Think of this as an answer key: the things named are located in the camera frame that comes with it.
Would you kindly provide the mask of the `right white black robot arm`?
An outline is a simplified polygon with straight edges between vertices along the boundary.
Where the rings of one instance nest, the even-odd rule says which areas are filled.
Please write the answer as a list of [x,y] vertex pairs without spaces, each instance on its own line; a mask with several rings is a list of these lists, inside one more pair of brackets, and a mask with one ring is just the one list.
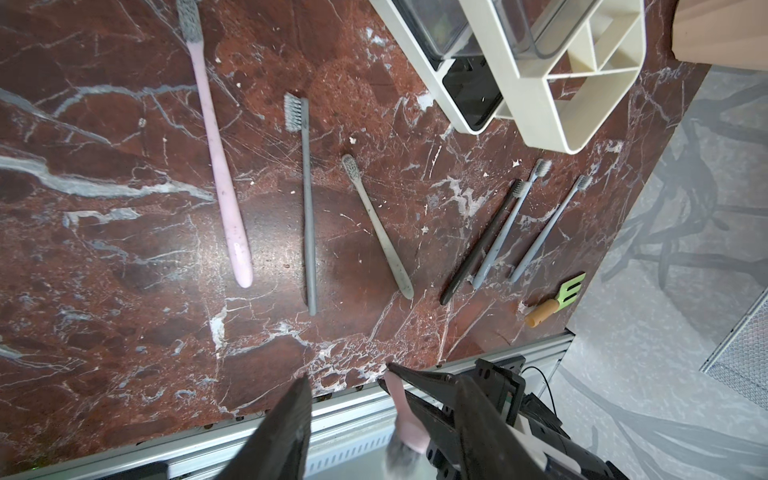
[[622,479],[610,461],[576,444],[554,409],[526,390],[522,356],[478,359],[457,374],[390,362],[379,386],[395,405],[384,472],[413,475],[426,458],[439,479]]

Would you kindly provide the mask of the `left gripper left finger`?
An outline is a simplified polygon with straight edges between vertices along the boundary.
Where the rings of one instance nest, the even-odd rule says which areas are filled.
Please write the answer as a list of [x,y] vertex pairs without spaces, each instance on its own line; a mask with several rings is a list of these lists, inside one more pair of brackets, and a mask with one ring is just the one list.
[[294,381],[216,479],[303,479],[311,438],[312,395]]

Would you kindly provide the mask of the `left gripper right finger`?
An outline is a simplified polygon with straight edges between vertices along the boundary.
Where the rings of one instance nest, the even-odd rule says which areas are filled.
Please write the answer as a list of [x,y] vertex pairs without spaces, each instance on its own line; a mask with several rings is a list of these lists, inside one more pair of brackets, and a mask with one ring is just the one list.
[[456,382],[454,417],[463,479],[540,478],[540,468],[467,376]]

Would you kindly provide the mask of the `pink toothbrush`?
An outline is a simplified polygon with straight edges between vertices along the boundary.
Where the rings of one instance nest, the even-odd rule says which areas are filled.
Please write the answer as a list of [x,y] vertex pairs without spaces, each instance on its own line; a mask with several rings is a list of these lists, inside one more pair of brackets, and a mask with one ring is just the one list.
[[204,36],[197,1],[175,2],[179,27],[187,45],[198,88],[201,112],[216,188],[217,200],[233,274],[237,284],[249,288],[253,283],[249,243],[226,159],[204,59]]
[[396,410],[394,431],[384,454],[384,478],[412,479],[431,439],[410,408],[402,380],[390,370],[383,380]]

